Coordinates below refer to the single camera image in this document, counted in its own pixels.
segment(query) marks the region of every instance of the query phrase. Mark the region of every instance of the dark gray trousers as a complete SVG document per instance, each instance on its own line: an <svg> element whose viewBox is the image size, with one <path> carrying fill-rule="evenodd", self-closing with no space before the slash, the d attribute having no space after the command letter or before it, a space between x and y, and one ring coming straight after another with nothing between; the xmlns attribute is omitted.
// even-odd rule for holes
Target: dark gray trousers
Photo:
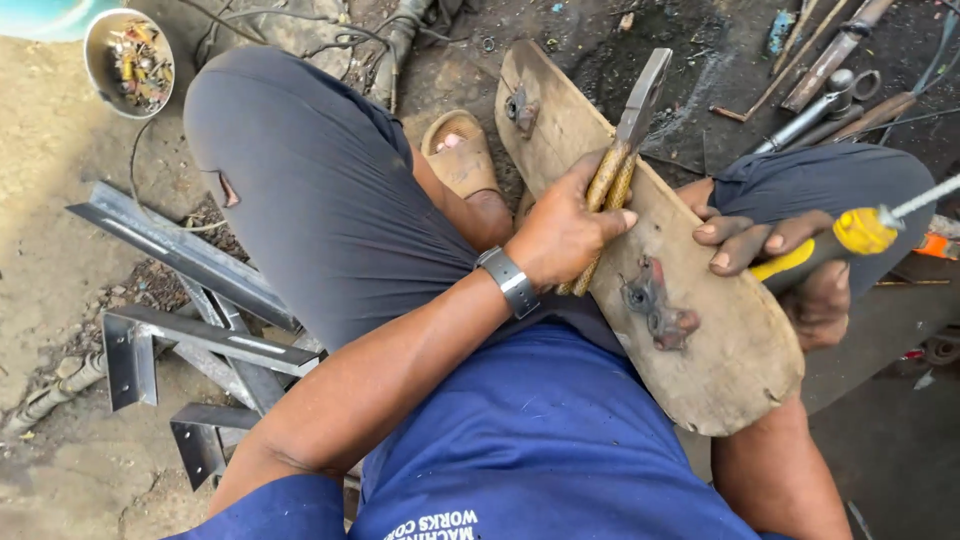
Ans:
<svg viewBox="0 0 960 540"><path fill-rule="evenodd" d="M473 269L477 253L433 206L412 174L399 122L340 81L269 47L225 53L190 86L190 149L257 268L330 351L423 306ZM903 152L837 144L750 156L716 175L724 214L773 223L809 209L839 215L888 206L933 186ZM862 294L923 235L933 208L908 219L884 254L852 265ZM548 295L489 342L559 320L595 344L622 349L589 296Z"/></svg>

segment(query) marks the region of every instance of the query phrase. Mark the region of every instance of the black watch strap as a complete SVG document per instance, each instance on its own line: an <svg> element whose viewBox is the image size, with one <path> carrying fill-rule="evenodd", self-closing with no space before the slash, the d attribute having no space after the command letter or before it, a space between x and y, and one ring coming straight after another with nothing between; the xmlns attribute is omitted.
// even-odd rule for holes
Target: black watch strap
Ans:
<svg viewBox="0 0 960 540"><path fill-rule="evenodd" d="M482 266L490 273L493 280L500 286L500 291L507 298L510 307L514 309L514 316L522 319L540 305L537 292L524 274L514 264L500 246L496 246L477 259L477 266Z"/></svg>

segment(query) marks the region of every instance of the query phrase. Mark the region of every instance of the bowl of scrap parts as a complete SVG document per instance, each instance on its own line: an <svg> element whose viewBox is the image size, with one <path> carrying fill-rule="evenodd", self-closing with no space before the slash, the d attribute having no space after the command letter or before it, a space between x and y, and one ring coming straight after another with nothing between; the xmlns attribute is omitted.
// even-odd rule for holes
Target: bowl of scrap parts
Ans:
<svg viewBox="0 0 960 540"><path fill-rule="evenodd" d="M143 120L182 106L196 75L181 42L137 10L100 13L84 38L86 72L104 103Z"/></svg>

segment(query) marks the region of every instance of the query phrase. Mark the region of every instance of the blue object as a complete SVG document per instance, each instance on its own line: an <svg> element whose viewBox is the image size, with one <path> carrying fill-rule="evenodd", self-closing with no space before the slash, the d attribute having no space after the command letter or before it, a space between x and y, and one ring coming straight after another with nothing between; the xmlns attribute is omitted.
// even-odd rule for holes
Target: blue object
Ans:
<svg viewBox="0 0 960 540"><path fill-rule="evenodd" d="M175 538L758 538L630 362L566 326L474 353L367 456L362 486L349 535L336 481L295 475Z"/></svg>
<svg viewBox="0 0 960 540"><path fill-rule="evenodd" d="M793 12L788 12L787 10L777 12L777 18L774 19L774 27L770 29L770 44L768 48L771 54L778 55L780 51L783 50L783 44L787 39L787 35L796 22L797 15Z"/></svg>
<svg viewBox="0 0 960 540"><path fill-rule="evenodd" d="M124 0L0 0L0 36L39 41L83 39L93 17Z"/></svg>

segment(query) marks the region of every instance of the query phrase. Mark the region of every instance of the wooden board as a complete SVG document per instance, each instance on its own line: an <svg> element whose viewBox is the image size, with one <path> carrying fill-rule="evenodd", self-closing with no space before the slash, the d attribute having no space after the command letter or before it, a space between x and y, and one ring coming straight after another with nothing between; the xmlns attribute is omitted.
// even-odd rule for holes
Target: wooden board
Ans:
<svg viewBox="0 0 960 540"><path fill-rule="evenodd" d="M496 96L496 127L524 182L539 199L584 153L612 141L613 126L533 41L507 53ZM529 140L507 118L504 104L523 83L540 102ZM677 424L722 436L750 425L798 388L804 355L776 299L752 275L719 278L708 270L715 250L697 245L702 222L643 160L637 160L629 208L636 226L606 250L590 292L657 403ZM673 307L696 309L701 327L686 349L657 351L645 317L620 296L622 274L638 274L644 255L663 265Z"/></svg>

